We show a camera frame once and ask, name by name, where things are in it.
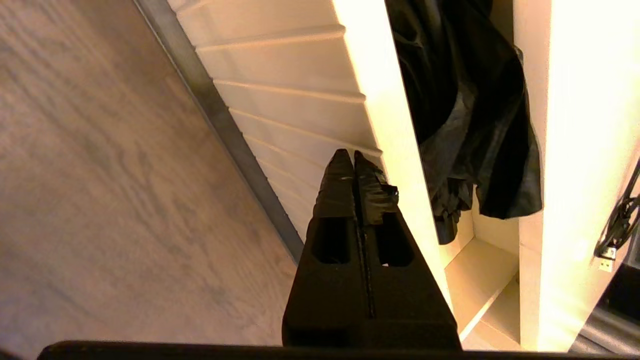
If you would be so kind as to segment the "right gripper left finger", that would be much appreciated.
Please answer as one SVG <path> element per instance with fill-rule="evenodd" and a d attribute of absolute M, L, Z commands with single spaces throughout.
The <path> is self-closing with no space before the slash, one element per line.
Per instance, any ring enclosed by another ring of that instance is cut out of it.
<path fill-rule="evenodd" d="M 282 318 L 286 347 L 371 348 L 367 217 L 350 153 L 327 164 Z"/>

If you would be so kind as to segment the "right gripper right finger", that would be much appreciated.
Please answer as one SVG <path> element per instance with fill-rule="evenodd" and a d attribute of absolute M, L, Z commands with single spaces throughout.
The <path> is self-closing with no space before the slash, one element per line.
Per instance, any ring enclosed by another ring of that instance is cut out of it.
<path fill-rule="evenodd" d="M 398 205 L 398 189 L 354 154 L 365 343 L 375 348 L 459 349 L 457 322 Z"/>

